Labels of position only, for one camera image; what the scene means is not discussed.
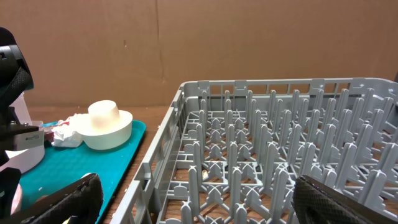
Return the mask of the pink plate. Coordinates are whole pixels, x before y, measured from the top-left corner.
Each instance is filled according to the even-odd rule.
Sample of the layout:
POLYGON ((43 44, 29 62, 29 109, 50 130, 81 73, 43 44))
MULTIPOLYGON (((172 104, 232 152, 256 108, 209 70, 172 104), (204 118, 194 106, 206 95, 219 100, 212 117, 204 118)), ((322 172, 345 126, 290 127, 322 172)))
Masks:
POLYGON ((20 211, 22 206, 22 187, 18 184, 12 200, 11 215, 20 211))

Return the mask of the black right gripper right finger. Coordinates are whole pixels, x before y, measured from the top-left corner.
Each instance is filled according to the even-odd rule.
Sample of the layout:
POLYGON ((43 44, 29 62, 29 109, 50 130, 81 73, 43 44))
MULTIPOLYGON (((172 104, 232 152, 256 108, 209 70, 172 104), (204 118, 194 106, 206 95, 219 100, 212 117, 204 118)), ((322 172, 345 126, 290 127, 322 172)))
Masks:
POLYGON ((295 181, 292 205, 300 224, 397 224, 307 175, 295 181))

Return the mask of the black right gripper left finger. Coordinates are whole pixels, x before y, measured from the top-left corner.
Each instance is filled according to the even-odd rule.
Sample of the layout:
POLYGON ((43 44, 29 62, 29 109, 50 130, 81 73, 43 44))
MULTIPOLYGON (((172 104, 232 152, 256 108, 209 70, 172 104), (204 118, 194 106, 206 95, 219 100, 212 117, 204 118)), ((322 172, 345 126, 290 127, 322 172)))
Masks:
POLYGON ((16 212, 1 223, 48 224, 97 221, 103 204, 103 188, 98 174, 88 174, 74 183, 42 198, 29 208, 16 212))

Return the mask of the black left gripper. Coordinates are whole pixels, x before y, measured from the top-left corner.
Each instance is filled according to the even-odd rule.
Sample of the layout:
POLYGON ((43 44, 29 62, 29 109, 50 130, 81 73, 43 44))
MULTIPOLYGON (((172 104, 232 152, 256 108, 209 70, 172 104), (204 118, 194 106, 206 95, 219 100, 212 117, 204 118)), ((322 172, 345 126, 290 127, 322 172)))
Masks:
MULTIPOLYGON (((15 151, 18 134, 37 131, 38 127, 23 125, 11 104, 26 90, 34 87, 29 67, 12 33, 1 28, 1 165, 9 162, 7 151, 15 151)), ((12 201, 21 171, 7 167, 1 171, 1 217, 11 215, 12 201)))

